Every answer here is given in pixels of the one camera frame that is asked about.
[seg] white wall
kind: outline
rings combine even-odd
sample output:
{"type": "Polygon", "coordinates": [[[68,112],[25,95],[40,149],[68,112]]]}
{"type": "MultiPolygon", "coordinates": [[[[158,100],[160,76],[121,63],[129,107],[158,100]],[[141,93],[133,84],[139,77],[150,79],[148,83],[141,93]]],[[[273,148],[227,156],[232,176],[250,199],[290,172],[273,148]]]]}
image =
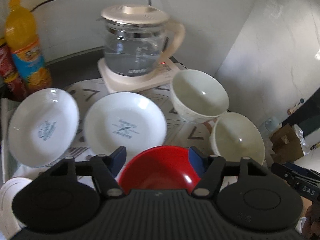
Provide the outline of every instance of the white wall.
{"type": "MultiPolygon", "coordinates": [[[[44,0],[22,0],[31,9],[44,0]]],[[[190,68],[214,74],[228,54],[255,0],[153,0],[185,24],[187,35],[178,60],[190,68]]],[[[110,5],[146,4],[147,0],[57,0],[38,8],[38,22],[46,61],[103,45],[100,11],[110,5]]]]}
{"type": "Polygon", "coordinates": [[[320,0],[257,0],[215,78],[256,125],[320,87],[320,0]]]}

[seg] white container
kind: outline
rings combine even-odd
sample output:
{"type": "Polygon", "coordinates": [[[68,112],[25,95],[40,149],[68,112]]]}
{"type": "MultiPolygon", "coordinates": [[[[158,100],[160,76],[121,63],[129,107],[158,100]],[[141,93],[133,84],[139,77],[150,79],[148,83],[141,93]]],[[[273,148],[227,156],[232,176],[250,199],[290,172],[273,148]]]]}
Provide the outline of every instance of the white container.
{"type": "Polygon", "coordinates": [[[262,137],[255,125],[241,114],[222,115],[213,127],[210,144],[216,155],[229,162],[239,162],[242,157],[250,157],[261,165],[264,162],[262,137]]]}
{"type": "Polygon", "coordinates": [[[12,201],[15,195],[32,180],[22,177],[9,179],[0,190],[0,230],[6,239],[11,239],[21,230],[20,223],[12,211],[12,201]]]}
{"type": "Polygon", "coordinates": [[[199,70],[178,72],[171,84],[171,101],[179,116],[187,122],[203,123],[225,113],[229,97],[212,76],[199,70]]]}

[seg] blue printed logo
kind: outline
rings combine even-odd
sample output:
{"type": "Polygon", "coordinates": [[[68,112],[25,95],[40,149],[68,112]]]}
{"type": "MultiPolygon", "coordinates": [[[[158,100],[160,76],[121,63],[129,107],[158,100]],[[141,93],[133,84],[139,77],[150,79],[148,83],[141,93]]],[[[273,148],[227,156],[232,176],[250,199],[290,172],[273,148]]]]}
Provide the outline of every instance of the blue printed logo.
{"type": "Polygon", "coordinates": [[[38,137],[43,141],[46,141],[51,137],[54,130],[56,129],[56,122],[50,124],[48,121],[45,121],[40,125],[40,130],[38,131],[38,137]]]}
{"type": "Polygon", "coordinates": [[[138,128],[137,125],[126,122],[122,119],[119,120],[118,124],[112,124],[112,125],[117,127],[117,130],[113,131],[113,133],[120,135],[122,137],[131,139],[133,134],[139,134],[139,132],[135,130],[138,128]]]}

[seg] kettle handle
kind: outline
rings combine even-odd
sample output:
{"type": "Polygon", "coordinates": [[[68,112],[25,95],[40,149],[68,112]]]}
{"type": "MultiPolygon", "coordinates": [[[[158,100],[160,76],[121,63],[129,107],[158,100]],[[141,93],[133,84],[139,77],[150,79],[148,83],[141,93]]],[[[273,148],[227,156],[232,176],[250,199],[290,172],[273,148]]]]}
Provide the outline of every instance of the kettle handle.
{"type": "Polygon", "coordinates": [[[184,40],[184,36],[186,35],[186,30],[183,24],[177,21],[170,19],[167,22],[165,28],[166,30],[172,31],[174,33],[174,38],[170,46],[161,53],[159,59],[160,62],[164,61],[166,58],[171,57],[177,51],[184,40]]]}

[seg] orange juice bottle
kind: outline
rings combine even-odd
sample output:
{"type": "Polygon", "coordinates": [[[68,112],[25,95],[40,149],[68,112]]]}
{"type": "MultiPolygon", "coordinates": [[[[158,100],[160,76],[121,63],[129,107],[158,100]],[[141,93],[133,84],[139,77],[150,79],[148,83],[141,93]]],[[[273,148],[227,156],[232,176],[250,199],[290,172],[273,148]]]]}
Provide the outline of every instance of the orange juice bottle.
{"type": "Polygon", "coordinates": [[[5,23],[5,38],[12,59],[26,81],[30,93],[52,84],[50,72],[44,67],[36,21],[32,13],[20,6],[20,0],[9,2],[10,14],[5,23]]]}

